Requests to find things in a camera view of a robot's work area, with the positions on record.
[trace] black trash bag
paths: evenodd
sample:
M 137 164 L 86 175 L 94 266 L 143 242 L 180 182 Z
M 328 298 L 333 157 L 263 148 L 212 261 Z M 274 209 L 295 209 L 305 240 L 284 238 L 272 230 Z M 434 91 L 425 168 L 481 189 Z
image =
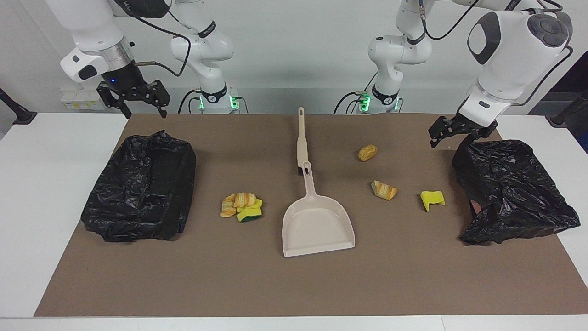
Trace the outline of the black trash bag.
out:
M 81 220 L 105 241 L 171 239 L 192 204 L 196 155 L 164 131 L 125 139 L 96 181 Z
M 580 226 L 578 215 L 555 183 L 519 140 L 473 143 L 466 138 L 452 161 L 457 181 L 477 214 L 460 237 L 468 244 L 548 236 Z

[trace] brown paper mat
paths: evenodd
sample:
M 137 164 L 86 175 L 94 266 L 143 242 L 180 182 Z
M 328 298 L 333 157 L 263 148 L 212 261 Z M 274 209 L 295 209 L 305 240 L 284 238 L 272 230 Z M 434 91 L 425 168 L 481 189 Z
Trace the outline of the brown paper mat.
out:
M 587 314 L 588 290 L 557 236 L 490 247 L 458 240 L 471 216 L 447 149 L 463 136 L 431 149 L 436 117 L 307 116 L 316 189 L 345 207 L 357 245 L 285 259 L 282 218 L 305 192 L 296 117 L 135 114 L 123 137 L 165 129 L 196 151 L 186 230 L 175 241 L 116 244 L 78 226 L 35 315 Z M 361 163 L 367 144 L 379 153 Z M 398 195 L 374 197 L 374 179 Z M 425 213 L 423 190 L 442 190 L 447 205 Z M 262 219 L 219 217 L 221 200 L 237 191 L 263 199 Z

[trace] white wall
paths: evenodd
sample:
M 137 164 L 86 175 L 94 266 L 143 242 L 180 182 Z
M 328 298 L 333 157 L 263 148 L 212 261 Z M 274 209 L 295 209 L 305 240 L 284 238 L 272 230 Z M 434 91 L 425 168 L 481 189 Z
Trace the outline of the white wall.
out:
M 510 112 L 526 114 L 551 86 L 588 49 L 588 6 L 585 0 L 560 0 L 574 22 L 571 45 L 574 57 L 562 65 L 540 89 L 534 102 Z M 42 0 L 0 0 L 0 86 L 32 110 L 65 111 L 61 90 L 76 85 L 65 76 L 59 60 L 72 48 L 69 34 Z M 368 58 L 370 40 L 399 34 L 397 0 L 210 0 L 208 8 L 222 29 L 235 41 L 235 56 L 220 65 L 226 79 L 247 98 L 252 112 L 293 112 L 303 105 L 309 112 L 329 113 L 344 92 L 359 90 L 375 72 Z M 450 1 L 438 2 L 429 17 L 434 35 L 445 32 L 466 9 Z M 433 42 L 431 59 L 418 66 L 402 66 L 405 81 L 403 111 L 454 112 L 481 67 L 467 50 L 466 38 L 486 11 L 474 9 L 455 32 Z M 117 18 L 138 61 L 157 60 L 172 68 L 178 62 L 169 50 L 170 37 L 132 18 Z M 156 21 L 168 29 L 186 32 L 169 17 Z M 160 79 L 172 95 L 170 111 L 198 82 L 192 72 L 175 78 L 160 68 L 142 68 L 147 81 Z M 84 83 L 96 87 L 98 79 Z M 133 111 L 155 112 L 139 102 Z M 7 110 L 0 108 L 0 132 Z

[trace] black cable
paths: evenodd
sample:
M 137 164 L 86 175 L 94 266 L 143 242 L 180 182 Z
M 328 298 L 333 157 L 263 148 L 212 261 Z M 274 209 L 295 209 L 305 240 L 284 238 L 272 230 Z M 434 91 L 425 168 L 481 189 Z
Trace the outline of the black cable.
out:
M 553 0 L 541 0 L 541 1 L 545 1 L 545 2 L 547 2 L 548 4 L 552 4 L 552 5 L 554 5 L 555 7 L 557 7 L 557 8 L 550 8 L 550 9 L 546 9 L 546 10 L 545 10 L 546 12 L 560 12 L 560 11 L 562 11 L 562 10 L 563 10 L 563 6 L 562 6 L 562 5 L 560 5 L 560 4 L 558 4 L 557 2 L 555 2 L 555 1 L 553 1 Z
M 131 17 L 133 17 L 133 18 L 137 19 L 139 22 L 142 22 L 142 23 L 144 23 L 144 24 L 147 24 L 147 25 L 149 25 L 149 26 L 150 26 L 150 27 L 152 27 L 153 29 L 159 30 L 159 31 L 161 31 L 161 32 L 164 32 L 164 33 L 166 33 L 166 34 L 169 34 L 169 35 L 172 35 L 172 36 L 175 36 L 175 37 L 180 37 L 180 38 L 183 38 L 185 41 L 187 41 L 187 42 L 188 42 L 188 51 L 186 51 L 186 57 L 184 58 L 184 62 L 183 62 L 183 64 L 182 64 L 182 68 L 180 69 L 180 71 L 179 71 L 178 73 L 175 73 L 175 72 L 173 72 L 173 71 L 172 71 L 170 68 L 166 67 L 165 65 L 163 65 L 163 64 L 161 64 L 161 63 L 155 62 L 155 61 L 149 61 L 149 62 L 137 62 L 137 63 L 135 63 L 135 65 L 136 65 L 137 67 L 140 67 L 140 66 L 142 66 L 142 65 L 157 65 L 157 66 L 160 66 L 160 67 L 162 67 L 162 68 L 166 69 L 167 71 L 171 72 L 171 74 L 172 74 L 172 75 L 174 75 L 174 76 L 176 76 L 176 77 L 180 77 L 180 76 L 182 75 L 182 73 L 183 73 L 184 69 L 186 68 L 186 64 L 188 63 L 188 57 L 190 56 L 190 50 L 192 49 L 192 43 L 190 42 L 190 39 L 188 39 L 188 37 L 186 37 L 186 36 L 184 36 L 184 35 L 181 35 L 181 34 L 179 34 L 179 33 L 172 32 L 172 31 L 170 31 L 170 30 L 166 30 L 166 29 L 164 29 L 164 28 L 160 28 L 160 27 L 158 27 L 157 25 L 155 25 L 155 24 L 153 24 L 153 23 L 150 23 L 150 22 L 148 22 L 148 21 L 146 21 L 146 20 L 144 20 L 144 19 L 142 19 L 142 18 L 140 18 L 140 17 L 138 17 L 138 16 L 131 15 Z
M 398 114 L 400 114 L 402 112 L 402 107 L 404 106 L 404 99 L 398 98 L 398 100 L 396 101 L 396 106 L 398 106 L 398 101 L 402 101 L 402 103 L 400 104 L 400 108 L 398 108 Z
M 536 1 L 541 7 L 543 7 L 543 9 L 547 9 L 547 6 L 544 3 L 542 3 L 541 0 L 536 0 Z
M 524 106 L 527 103 L 529 103 L 529 101 L 531 101 L 531 99 L 535 96 L 535 93 L 537 93 L 537 91 L 539 90 L 541 85 L 545 82 L 545 80 L 549 77 L 549 75 L 551 75 L 551 73 L 553 71 L 555 71 L 555 69 L 557 69 L 562 63 L 564 63 L 567 59 L 569 59 L 572 56 L 572 54 L 574 54 L 574 49 L 570 45 L 566 45 L 565 48 L 570 52 L 563 59 L 561 59 L 561 61 L 559 61 L 555 66 L 553 66 L 553 68 L 551 68 L 551 70 L 549 70 L 547 72 L 547 74 L 545 74 L 543 79 L 539 82 L 539 84 L 537 84 L 537 86 L 535 87 L 533 92 L 531 92 L 531 95 L 527 98 L 527 100 L 525 100 L 525 102 L 523 102 L 522 104 L 512 104 L 513 107 L 521 107 L 521 106 Z
M 345 110 L 345 114 L 347 114 L 347 113 L 349 112 L 349 107 L 351 107 L 351 104 L 353 104 L 354 102 L 355 102 L 355 104 L 356 104 L 356 105 L 358 104 L 358 101 L 357 101 L 357 100 L 353 100 L 353 101 L 351 101 L 351 102 L 350 102 L 350 103 L 347 105 L 347 109 Z
M 245 104 L 245 111 L 247 112 L 247 114 L 249 114 L 249 108 L 247 108 L 247 101 L 245 100 L 245 98 L 243 97 L 236 97 L 236 100 L 243 100 L 243 103 Z
M 188 100 L 188 113 L 190 113 L 190 114 L 192 113 L 192 109 L 190 108 L 190 105 L 192 103 L 192 100 L 198 100 L 198 101 L 200 101 L 200 98 L 199 97 L 194 97 L 194 98 L 191 98 L 190 100 Z
M 171 17 L 172 17 L 172 18 L 173 18 L 173 19 L 174 19 L 176 22 L 178 22 L 178 23 L 180 23 L 180 24 L 182 24 L 182 25 L 183 25 L 183 23 L 181 23 L 181 22 L 180 22 L 180 20 L 179 20 L 179 19 L 178 19 L 178 18 L 177 18 L 177 17 L 176 17 L 176 16 L 175 16 L 175 15 L 174 15 L 174 14 L 173 14 L 171 11 L 168 11 L 168 14 L 169 14 L 169 15 L 170 15 L 170 16 L 171 16 Z
M 445 37 L 447 37 L 451 32 L 453 32 L 453 30 L 455 30 L 455 28 L 457 28 L 457 26 L 462 22 L 462 20 L 468 15 L 468 13 L 474 8 L 474 6 L 480 2 L 480 0 L 475 0 L 470 7 L 463 13 L 463 15 L 457 20 L 457 22 L 455 22 L 455 24 L 453 24 L 453 26 L 451 27 L 451 29 L 449 29 L 449 31 L 447 31 L 447 33 L 445 33 L 444 35 L 442 35 L 441 37 L 433 37 L 431 36 L 431 34 L 429 33 L 429 30 L 427 30 L 427 23 L 426 20 L 423 21 L 423 28 L 425 29 L 425 34 L 431 38 L 432 40 L 441 40 Z
M 367 85 L 366 85 L 366 88 L 364 88 L 364 89 L 363 89 L 364 91 L 367 91 L 367 90 L 368 90 L 368 88 L 369 88 L 369 85 L 370 85 L 370 84 L 373 82 L 373 79 L 374 79 L 374 78 L 376 78 L 376 76 L 377 76 L 377 73 L 378 73 L 378 72 L 376 71 L 376 73 L 375 73 L 375 74 L 372 76 L 372 79 L 371 79 L 371 80 L 369 80 L 369 82 L 368 82 L 368 83 L 367 83 Z M 360 95 L 360 96 L 358 96 L 358 99 L 357 99 L 357 100 L 355 100 L 355 101 L 356 101 L 357 103 L 359 103 L 359 100 L 360 100 L 361 98 L 362 98 L 362 96 Z
M 515 7 L 520 4 L 522 0 L 512 0 L 508 5 L 506 5 L 505 11 L 513 11 Z
M 180 102 L 180 107 L 178 107 L 178 114 L 180 114 L 182 112 L 183 103 L 186 101 L 186 99 L 188 99 L 188 96 L 192 93 L 200 93 L 200 91 L 199 90 L 190 90 L 190 91 L 188 91 L 188 93 L 186 93 L 186 95 L 184 95 L 184 97 L 182 98 L 182 102 Z
M 333 115 L 337 114 L 337 109 L 339 108 L 339 106 L 341 105 L 341 103 L 343 102 L 343 100 L 347 99 L 347 97 L 350 97 L 352 95 L 354 95 L 355 92 L 349 92 L 347 94 L 345 94 L 343 96 L 343 98 L 341 98 L 341 100 L 339 100 L 339 102 L 337 102 L 337 106 L 335 107 L 335 110 L 333 110 Z

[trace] beige dustpan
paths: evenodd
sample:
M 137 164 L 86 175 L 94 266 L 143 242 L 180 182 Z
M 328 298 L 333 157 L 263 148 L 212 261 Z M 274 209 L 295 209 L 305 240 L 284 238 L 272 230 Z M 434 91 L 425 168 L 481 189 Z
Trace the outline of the beige dustpan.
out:
M 302 165 L 306 196 L 288 207 L 282 223 L 285 257 L 355 247 L 349 216 L 340 203 L 315 191 L 310 162 Z

